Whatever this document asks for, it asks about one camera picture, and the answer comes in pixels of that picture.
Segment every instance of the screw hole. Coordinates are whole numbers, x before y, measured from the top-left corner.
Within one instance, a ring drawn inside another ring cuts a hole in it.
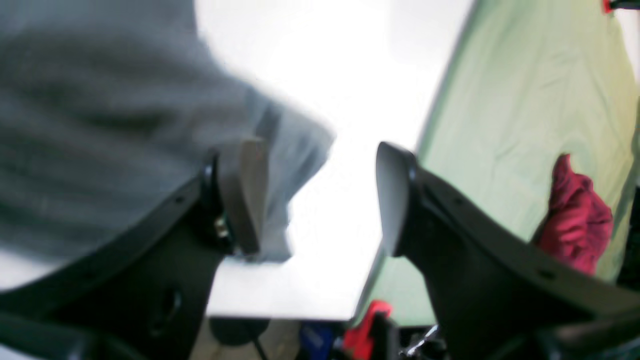
[[[549,270],[538,269],[538,275],[544,277],[547,280],[554,280],[556,278],[556,275]]]

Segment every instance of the grey sweatshirt sleeve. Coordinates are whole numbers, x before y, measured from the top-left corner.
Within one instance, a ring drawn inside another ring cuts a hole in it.
[[[221,70],[191,1],[0,0],[0,249],[63,264],[134,226],[218,142],[269,144],[263,259],[333,135]]]

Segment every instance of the black mount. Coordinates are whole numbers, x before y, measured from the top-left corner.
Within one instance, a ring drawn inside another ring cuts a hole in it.
[[[640,294],[526,245],[404,149],[381,143],[376,176],[383,246],[422,272],[454,360],[640,356]]]
[[[225,254],[260,250],[266,147],[215,147],[200,176],[76,263],[0,293],[0,343],[45,360],[187,359]]]
[[[640,10],[639,0],[604,0],[609,1],[609,8],[611,9],[629,9]]]

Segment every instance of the white surface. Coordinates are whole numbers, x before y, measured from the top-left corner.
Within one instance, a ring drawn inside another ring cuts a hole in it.
[[[622,35],[627,54],[634,70],[636,83],[640,85],[640,12],[637,10],[616,10],[615,16],[622,27]]]
[[[413,149],[472,0],[199,0],[203,37],[231,71],[337,133],[292,202],[295,254],[225,260],[207,313],[347,320],[380,244],[375,154]]]
[[[9,290],[49,274],[55,265],[0,249],[0,291]]]
[[[12,348],[8,348],[3,345],[0,345],[0,359],[1,360],[40,360],[40,358],[27,356],[21,352],[14,351]]]

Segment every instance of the green fabric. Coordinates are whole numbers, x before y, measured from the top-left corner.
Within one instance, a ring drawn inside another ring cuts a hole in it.
[[[601,4],[479,1],[418,155],[422,166],[528,241],[547,212],[554,163],[571,154],[573,169],[592,178],[614,212],[614,235],[597,269],[600,279],[613,281],[636,178],[638,93],[620,25]],[[390,302],[400,325],[435,321],[422,305],[422,278],[405,259],[384,261],[371,299]]]

